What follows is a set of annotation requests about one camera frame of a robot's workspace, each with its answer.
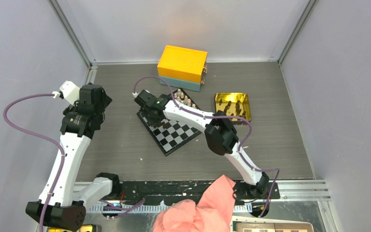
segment gray table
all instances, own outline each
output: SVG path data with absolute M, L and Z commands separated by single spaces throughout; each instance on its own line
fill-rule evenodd
M 241 176 L 225 158 L 211 152 L 204 135 L 165 157 L 137 118 L 139 106 L 131 95 L 141 77 L 157 75 L 156 64 L 99 66 L 95 83 L 102 85 L 113 102 L 80 166 L 78 181 L 92 181 L 100 172 L 122 180 L 201 180 L 225 174 Z M 156 79 L 146 79 L 137 91 L 168 93 Z M 247 154 L 260 168 L 281 168 L 280 178 L 313 178 L 285 83 L 275 62 L 209 63 L 201 92 L 188 91 L 205 111 L 214 111 L 218 92 L 248 93 L 254 132 L 247 140 Z M 243 138 L 248 127 L 238 126 Z

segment purple cable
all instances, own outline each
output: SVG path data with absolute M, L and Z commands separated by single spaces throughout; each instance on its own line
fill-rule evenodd
M 110 203 L 108 201 L 105 201 L 105 200 L 100 200 L 100 202 L 106 203 L 108 205 L 108 207 L 107 207 L 108 209 L 126 210 L 126 212 L 121 213 L 118 216 L 115 216 L 115 218 L 117 218 L 117 217 L 120 218 L 120 217 L 126 215 L 127 213 L 129 213 L 131 210 L 137 209 L 138 207 L 142 206 L 145 202 L 145 199 L 143 198 L 141 201 L 137 202 L 137 204 L 135 204 L 133 207 L 130 207 L 130 208 L 117 207 L 117 206 L 114 206 L 112 203 Z
M 47 136 L 44 136 L 44 135 L 41 135 L 41 134 L 38 134 L 38 133 L 35 133 L 35 132 L 32 132 L 30 130 L 27 130 L 27 129 L 24 129 L 24 128 L 21 128 L 17 125 L 15 125 L 14 123 L 12 123 L 9 119 L 8 119 L 8 110 L 9 108 L 11 108 L 13 105 L 15 105 L 16 103 L 18 102 L 21 102 L 21 101 L 24 101 L 24 100 L 27 100 L 27 99 L 31 99 L 31 98 L 37 98 L 37 97 L 52 97 L 54 96 L 54 94 L 52 93 L 44 93 L 44 94 L 35 94 L 35 95 L 30 95 L 30 96 L 27 96 L 27 97 L 23 97 L 23 98 L 20 98 L 16 101 L 13 101 L 12 103 L 10 103 L 7 107 L 5 107 L 5 109 L 3 110 L 3 119 L 5 120 L 6 123 L 9 124 L 9 126 L 17 129 L 18 131 L 21 131 L 23 133 L 26 133 L 26 134 L 30 134 L 30 135 L 33 135 L 33 136 L 36 136 L 38 138 L 42 138 L 42 139 L 45 139 L 51 143 L 53 143 L 54 145 L 56 145 L 59 150 L 60 150 L 60 153 L 62 154 L 62 157 L 60 159 L 60 165 L 59 165 L 59 169 L 57 170 L 57 173 L 56 173 L 56 176 L 55 176 L 55 179 L 53 180 L 53 184 L 52 186 L 50 187 L 50 190 L 49 190 L 49 193 L 47 194 L 47 198 L 46 198 L 46 201 L 43 205 L 43 208 L 42 208 L 42 212 L 41 212 L 41 217 L 39 219 L 39 231 L 40 232 L 43 232 L 43 219 L 44 219 L 44 215 L 45 215 L 45 212 L 46 212 L 46 209 L 47 209 L 47 205 L 49 204 L 49 201 L 50 201 L 50 198 L 52 196 L 51 193 L 53 193 L 53 190 L 55 190 L 55 186 L 56 186 L 56 183 L 57 181 L 59 180 L 59 177 L 60 177 L 60 173 L 62 172 L 62 168 L 63 168 L 63 164 L 65 162 L 65 150 L 62 148 L 62 146 L 60 145 L 60 143 L 56 142 L 54 139 L 51 139 Z
M 171 89 L 171 86 L 165 81 L 165 80 L 163 80 L 163 79 L 161 79 L 160 77 L 158 77 L 158 76 L 146 76 L 146 77 L 143 77 L 143 78 L 140 78 L 135 84 L 134 84 L 134 88 L 133 88 L 133 93 L 137 93 L 136 92 L 136 87 L 137 87 L 137 85 L 139 84 L 139 82 L 141 82 L 142 80 L 144 80 L 144 79 L 147 79 L 147 78 L 155 78 L 155 79 L 158 79 L 158 80 L 160 80 L 160 81 L 162 81 L 163 83 L 165 83 L 166 85 L 167 85 L 167 87 L 169 88 L 169 90 L 170 90 L 170 94 L 171 94 L 171 98 L 173 99 L 173 102 L 174 102 L 174 104 L 180 109 L 180 110 L 184 110 L 185 112 L 187 112 L 187 113 L 190 113 L 190 114 L 192 114 L 192 115 L 195 115 L 195 116 L 199 116 L 199 117 L 202 117 L 202 118 L 210 118 L 210 119 L 220 119 L 220 118 L 236 118 L 236 119 L 239 119 L 239 120 L 242 120 L 243 122 L 245 122 L 248 126 L 249 126 L 249 132 L 248 132 L 248 134 L 241 140 L 241 142 L 240 142 L 240 145 L 238 146 L 238 154 L 240 155 L 240 157 L 241 157 L 241 159 L 244 161 L 244 163 L 252 170 L 252 169 L 254 169 L 255 171 L 257 171 L 257 172 L 277 172 L 276 173 L 276 175 L 275 175 L 275 178 L 274 178 L 274 180 L 273 180 L 273 182 L 272 182 L 272 184 L 271 184 L 271 188 L 270 188 L 270 193 L 268 194 L 268 197 L 267 197 L 267 200 L 266 200 L 266 202 L 265 202 L 265 207 L 264 207 L 264 209 L 262 210 L 262 212 L 261 212 L 261 214 L 259 215 L 259 217 L 262 217 L 262 215 L 264 214 L 264 212 L 265 212 L 265 210 L 267 209 L 267 207 L 268 207 L 268 205 L 269 205 L 269 203 L 270 203 L 270 199 L 271 199 L 271 192 L 272 192 L 272 190 L 273 190 L 273 188 L 274 188 L 274 185 L 275 185 L 275 182 L 276 182 L 276 179 L 277 179 L 277 177 L 278 177 L 278 175 L 279 175 L 279 168 L 275 168 L 275 169 L 267 169 L 267 170 L 262 170 L 262 169 L 257 169 L 257 168 L 254 168 L 246 159 L 245 159 L 245 157 L 242 155 L 242 153 L 240 152 L 240 150 L 241 150 L 241 147 L 242 147 L 242 145 L 245 143 L 245 141 L 248 139 L 248 137 L 251 135 L 251 133 L 252 133 L 252 125 L 251 125 L 251 123 L 247 120 L 247 119 L 245 119 L 245 118 L 243 118 L 243 117 L 238 117 L 238 116 L 205 116 L 204 117 L 204 115 L 202 115 L 202 114 L 199 114 L 199 113 L 196 113 L 196 112 L 193 112 L 193 111 L 190 111 L 190 110 L 188 110 L 188 109 L 185 109 L 185 108 L 183 108 L 183 107 L 181 107 L 178 103 L 177 103 L 177 101 L 175 101 L 174 99 L 174 94 L 173 94 L 173 91 L 172 91 L 172 89 Z

